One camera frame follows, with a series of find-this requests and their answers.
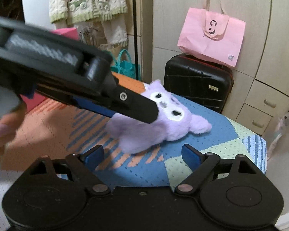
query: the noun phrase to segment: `cabinet handle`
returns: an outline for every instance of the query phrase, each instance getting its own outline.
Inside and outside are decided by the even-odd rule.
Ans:
[[[268,102],[266,99],[264,99],[264,104],[270,106],[271,108],[275,108],[276,107],[276,104]]]
[[[255,122],[254,120],[253,120],[253,125],[255,125],[256,127],[259,127],[259,128],[264,127],[264,124],[259,124],[259,123]]]

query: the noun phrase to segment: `stuffed animal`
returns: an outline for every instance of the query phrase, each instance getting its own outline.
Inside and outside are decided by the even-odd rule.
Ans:
[[[119,139],[119,147],[124,153],[136,154],[164,140],[174,141],[188,132],[201,134],[212,128],[206,119],[192,114],[166,91],[160,80],[152,82],[142,95],[156,102],[157,120],[148,124],[116,113],[106,125],[110,136]]]

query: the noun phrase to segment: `screw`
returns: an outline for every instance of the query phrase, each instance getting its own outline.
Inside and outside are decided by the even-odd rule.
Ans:
[[[127,94],[125,92],[121,92],[120,94],[120,100],[125,101],[127,99]]]
[[[107,191],[108,187],[105,184],[96,184],[92,187],[95,192],[101,193]]]
[[[190,192],[193,190],[193,186],[189,184],[181,184],[178,186],[178,190],[181,192]]]

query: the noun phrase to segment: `human hand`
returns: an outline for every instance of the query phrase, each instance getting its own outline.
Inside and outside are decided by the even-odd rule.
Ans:
[[[26,104],[22,102],[13,112],[0,119],[0,158],[4,154],[5,144],[15,138],[16,130],[22,124],[26,111]]]

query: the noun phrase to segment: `leather suitcase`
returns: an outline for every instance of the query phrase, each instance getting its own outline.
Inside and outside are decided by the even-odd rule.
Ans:
[[[232,70],[194,56],[172,57],[165,68],[164,87],[167,91],[221,113],[231,92]]]

